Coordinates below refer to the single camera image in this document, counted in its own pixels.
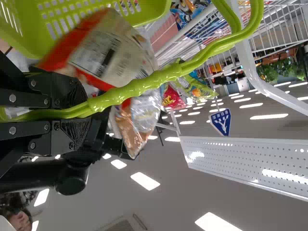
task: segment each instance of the plastic bag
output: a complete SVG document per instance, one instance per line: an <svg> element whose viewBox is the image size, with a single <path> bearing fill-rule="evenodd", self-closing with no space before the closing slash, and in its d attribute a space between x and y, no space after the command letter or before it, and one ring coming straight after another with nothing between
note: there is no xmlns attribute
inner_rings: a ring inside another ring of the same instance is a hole
<svg viewBox="0 0 308 231"><path fill-rule="evenodd" d="M38 66L107 91L147 77L157 69L154 61L147 39L116 10L106 8L64 35Z"/></svg>
<svg viewBox="0 0 308 231"><path fill-rule="evenodd" d="M129 106L118 108L115 119L132 159L138 156L152 134L159 119L161 101L159 89L148 90L131 98Z"/></svg>

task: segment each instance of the blue sign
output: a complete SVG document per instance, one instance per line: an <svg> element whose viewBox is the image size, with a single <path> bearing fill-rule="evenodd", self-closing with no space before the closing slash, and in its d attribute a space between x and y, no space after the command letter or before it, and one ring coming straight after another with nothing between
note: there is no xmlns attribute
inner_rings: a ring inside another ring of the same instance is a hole
<svg viewBox="0 0 308 231"><path fill-rule="evenodd" d="M231 125L231 113L229 108L209 115L208 117L211 125L220 133L220 135L229 136Z"/></svg>

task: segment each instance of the bolt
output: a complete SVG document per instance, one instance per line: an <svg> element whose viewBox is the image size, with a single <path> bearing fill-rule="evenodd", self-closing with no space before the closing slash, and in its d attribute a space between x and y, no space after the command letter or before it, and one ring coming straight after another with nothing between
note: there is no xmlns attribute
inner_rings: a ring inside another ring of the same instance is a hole
<svg viewBox="0 0 308 231"><path fill-rule="evenodd" d="M59 123L55 123L53 128L57 131L60 128L60 124Z"/></svg>
<svg viewBox="0 0 308 231"><path fill-rule="evenodd" d="M73 142L70 142L69 145L68 145L69 149L74 149L74 143Z"/></svg>
<svg viewBox="0 0 308 231"><path fill-rule="evenodd" d="M59 99L56 99L56 100L54 101L54 105L59 106L59 104L60 104L60 100L59 100Z"/></svg>
<svg viewBox="0 0 308 231"><path fill-rule="evenodd" d="M16 133L16 128L15 127L11 127L10 130L9 130L9 133L11 135L14 135Z"/></svg>
<svg viewBox="0 0 308 231"><path fill-rule="evenodd" d="M9 100L13 103L16 101L16 95L14 94L11 94L10 97L9 97Z"/></svg>
<svg viewBox="0 0 308 231"><path fill-rule="evenodd" d="M34 142L30 144L30 148L35 149L35 143Z"/></svg>
<svg viewBox="0 0 308 231"><path fill-rule="evenodd" d="M32 86L32 87L35 87L36 84L37 84L37 83L36 83L35 80L32 80L32 81L31 81L31 86Z"/></svg>

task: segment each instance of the green plastic handle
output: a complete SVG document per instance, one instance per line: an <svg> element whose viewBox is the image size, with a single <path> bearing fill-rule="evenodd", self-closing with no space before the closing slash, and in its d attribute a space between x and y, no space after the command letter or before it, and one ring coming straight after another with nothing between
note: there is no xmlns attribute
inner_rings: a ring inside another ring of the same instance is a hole
<svg viewBox="0 0 308 231"><path fill-rule="evenodd" d="M85 118L96 112L102 112L105 108L111 105L119 105L128 98L140 96L147 90L159 88L166 82L175 81L177 78L189 74L194 69L201 66L209 57L222 51L228 50L237 42L240 42L251 36L262 20L264 11L263 0L253 0L250 2L251 16L248 25L243 30L240 30L241 24L239 23L239 19L224 0L212 0L212 2L215 4L221 14L226 18L227 22L232 27L232 32L234 33L211 42L202 51L198 52L190 61L182 64L174 63L164 70L154 71L147 78L134 79L126 86L110 89L104 95L90 98L86 102L77 106L63 110L33 110L13 118L12 121L47 118Z"/></svg>

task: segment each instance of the fluorescent light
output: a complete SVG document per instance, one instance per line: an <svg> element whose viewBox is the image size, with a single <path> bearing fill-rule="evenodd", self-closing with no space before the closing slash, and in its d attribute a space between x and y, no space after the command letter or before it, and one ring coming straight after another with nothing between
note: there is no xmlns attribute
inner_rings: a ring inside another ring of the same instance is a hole
<svg viewBox="0 0 308 231"><path fill-rule="evenodd" d="M277 118L285 118L287 117L289 114L285 113L285 114L274 114L274 115L255 115L253 117L251 117L250 119L277 119Z"/></svg>
<svg viewBox="0 0 308 231"><path fill-rule="evenodd" d="M141 172L137 172L133 175L130 176L134 181L136 181L139 185L142 187L146 188L147 190L153 190L154 188L157 188L160 183L157 181L153 180L152 178L144 175Z"/></svg>
<svg viewBox="0 0 308 231"><path fill-rule="evenodd" d="M122 169L127 166L127 164L125 164L124 162L120 160L113 160L111 161L111 164L115 166L117 169Z"/></svg>
<svg viewBox="0 0 308 231"><path fill-rule="evenodd" d="M34 156L34 157L31 159L31 161L34 162L34 161L36 161L37 159L38 159L38 156Z"/></svg>
<svg viewBox="0 0 308 231"><path fill-rule="evenodd" d="M308 84L308 82L296 83L296 84L290 85L289 87L293 88L293 87L302 86L302 85L306 85L306 84Z"/></svg>
<svg viewBox="0 0 308 231"><path fill-rule="evenodd" d="M262 105L263 105L263 103L253 103L253 104L242 105L242 106L240 106L240 108L260 107L260 106L262 106Z"/></svg>
<svg viewBox="0 0 308 231"><path fill-rule="evenodd" d="M195 224L205 231L242 231L213 213L206 213Z"/></svg>
<svg viewBox="0 0 308 231"><path fill-rule="evenodd" d="M288 85L291 82L285 82L285 83L280 83L280 84L275 84L274 87L279 87L279 86L283 86L283 85Z"/></svg>
<svg viewBox="0 0 308 231"><path fill-rule="evenodd" d="M149 137L148 137L149 140L155 140L155 139L157 139L157 138L158 138L158 136L149 136Z"/></svg>
<svg viewBox="0 0 308 231"><path fill-rule="evenodd" d="M110 155L109 153L106 153L106 154L103 156L103 158L104 158L105 160L107 160L107 159L111 158L111 155Z"/></svg>
<svg viewBox="0 0 308 231"><path fill-rule="evenodd" d="M200 114L200 112L191 112L191 113L188 113L188 115L190 115L190 116L194 116L194 115L198 115L198 114Z"/></svg>
<svg viewBox="0 0 308 231"><path fill-rule="evenodd" d="M194 124L195 121L194 120L189 120L189 121L182 121L180 122L180 124L184 125L184 124Z"/></svg>
<svg viewBox="0 0 308 231"><path fill-rule="evenodd" d="M35 200L34 207L39 206L46 202L49 189L44 189L39 192L37 199Z"/></svg>
<svg viewBox="0 0 308 231"><path fill-rule="evenodd" d="M244 95L233 96L233 97L231 97L231 99L237 99L237 98L241 98L241 97L244 97Z"/></svg>
<svg viewBox="0 0 308 231"><path fill-rule="evenodd" d="M165 138L165 141L172 141L172 142L180 142L179 137L167 137Z"/></svg>
<svg viewBox="0 0 308 231"><path fill-rule="evenodd" d="M32 223L32 230L31 231L36 231L39 225L39 221L36 220Z"/></svg>
<svg viewBox="0 0 308 231"><path fill-rule="evenodd" d="M305 97L299 97L297 98L298 100L308 100L308 96L305 96Z"/></svg>
<svg viewBox="0 0 308 231"><path fill-rule="evenodd" d="M239 93L231 94L231 95L229 95L229 97L235 96L235 95L239 95Z"/></svg>
<svg viewBox="0 0 308 231"><path fill-rule="evenodd" d="M241 99L241 100L234 100L235 103L239 103L239 102L244 102L244 101L248 101L251 100L251 98L245 98L245 99Z"/></svg>
<svg viewBox="0 0 308 231"><path fill-rule="evenodd" d="M308 184L308 179L305 177L300 177L298 175L293 175L291 173L285 173L285 172L277 172L274 170L269 170L269 169L264 169L262 170L262 174L267 177L275 177L275 178L280 178L282 180L293 180L296 183L301 183L301 184Z"/></svg>

